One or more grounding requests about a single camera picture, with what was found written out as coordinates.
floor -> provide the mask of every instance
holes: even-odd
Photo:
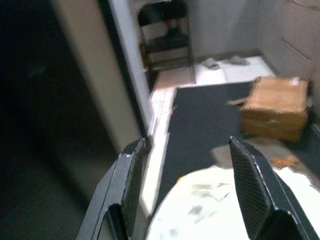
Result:
[[[172,104],[177,88],[194,88],[200,86],[240,83],[254,80],[259,76],[274,76],[260,56],[247,57],[247,66],[232,65],[227,60],[218,61],[220,69],[210,70],[201,64],[195,65],[196,84],[192,83],[188,67],[162,71],[150,96],[154,115],[154,146],[146,166],[146,175],[142,188],[142,201],[146,211],[151,214],[155,206],[162,176],[162,166],[166,156],[166,147],[170,133],[169,121]]]

white tile floor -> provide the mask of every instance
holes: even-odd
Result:
[[[274,76],[274,73],[260,56],[246,59],[250,62],[247,66],[231,65],[226,61],[218,61],[221,66],[221,69],[218,70],[209,70],[197,64],[195,66],[196,84],[192,83],[191,71],[188,67],[162,71],[159,74],[150,96],[151,105],[156,116],[156,125],[153,132],[154,146],[146,166],[141,195],[149,214],[152,213],[158,197],[162,166],[169,139],[167,131],[176,89],[248,82],[259,76]]]

black floor mat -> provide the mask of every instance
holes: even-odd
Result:
[[[228,144],[229,136],[244,138],[238,106],[229,100],[248,96],[251,83],[180,88],[173,102],[169,141],[155,209],[177,179],[215,164],[213,148]],[[299,144],[287,144],[305,165],[320,177],[320,137],[307,130]]]

cardboard box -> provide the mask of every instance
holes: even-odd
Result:
[[[308,82],[297,77],[259,77],[240,110],[248,135],[296,142],[308,120]]]

